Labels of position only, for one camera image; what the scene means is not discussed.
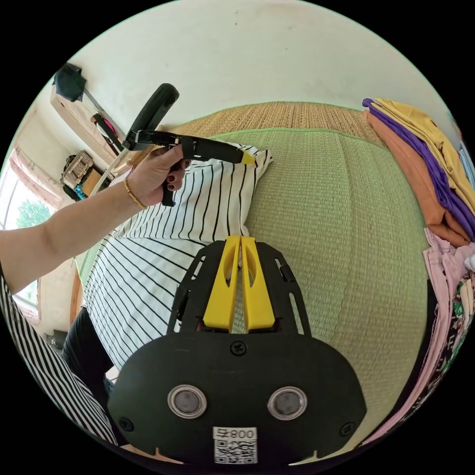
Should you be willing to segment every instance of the gold bracelet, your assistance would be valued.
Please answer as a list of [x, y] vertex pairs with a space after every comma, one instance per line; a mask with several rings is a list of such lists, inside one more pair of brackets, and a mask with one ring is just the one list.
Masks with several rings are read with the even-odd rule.
[[144, 205], [140, 202], [140, 200], [130, 191], [129, 180], [128, 180], [127, 178], [124, 180], [124, 186], [125, 186], [125, 189], [127, 190], [128, 195], [130, 196], [130, 198], [132, 198], [132, 199], [135, 201], [135, 203], [136, 203], [138, 206], [140, 206], [140, 208], [142, 208], [142, 209], [147, 209], [147, 207], [144, 206]]

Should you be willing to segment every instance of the black and white stripes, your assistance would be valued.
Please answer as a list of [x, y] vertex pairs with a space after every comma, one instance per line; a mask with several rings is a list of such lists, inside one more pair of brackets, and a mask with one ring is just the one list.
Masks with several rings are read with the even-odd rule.
[[113, 236], [195, 242], [214, 242], [221, 239], [219, 236], [248, 236], [245, 221], [252, 197], [273, 159], [268, 150], [238, 146], [255, 157], [255, 165], [193, 161], [182, 189], [175, 193], [175, 207], [150, 207], [119, 226]]
[[84, 299], [119, 370], [141, 346], [166, 334], [176, 289], [198, 251], [227, 236], [248, 235], [252, 196], [272, 157], [240, 147], [255, 156], [255, 166], [193, 162], [175, 207], [144, 210], [101, 243]]
[[1, 268], [0, 308], [18, 352], [45, 394], [77, 425], [117, 445], [110, 422], [89, 389], [21, 315]]

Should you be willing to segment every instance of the yellow shirt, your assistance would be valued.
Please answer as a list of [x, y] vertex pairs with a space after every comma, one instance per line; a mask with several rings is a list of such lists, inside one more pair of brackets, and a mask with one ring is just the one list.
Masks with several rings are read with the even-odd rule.
[[475, 215], [475, 192], [467, 179], [458, 152], [431, 118], [416, 107], [375, 97], [372, 105], [423, 140], [445, 171], [449, 186]]

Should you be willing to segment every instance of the black pants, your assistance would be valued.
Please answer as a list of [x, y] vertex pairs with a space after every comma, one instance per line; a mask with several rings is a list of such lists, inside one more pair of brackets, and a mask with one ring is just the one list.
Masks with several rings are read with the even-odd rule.
[[63, 344], [62, 357], [69, 369], [90, 389], [98, 403], [106, 411], [119, 445], [128, 442], [121, 434], [107, 409], [109, 394], [105, 388], [105, 374], [114, 366], [100, 342], [89, 313], [81, 309]]

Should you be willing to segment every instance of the tree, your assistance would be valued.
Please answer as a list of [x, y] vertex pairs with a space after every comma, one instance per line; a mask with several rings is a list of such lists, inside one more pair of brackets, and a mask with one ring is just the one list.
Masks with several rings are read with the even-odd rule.
[[16, 225], [19, 228], [30, 228], [44, 223], [50, 216], [48, 207], [41, 201], [31, 202], [29, 199], [18, 207], [20, 213]]

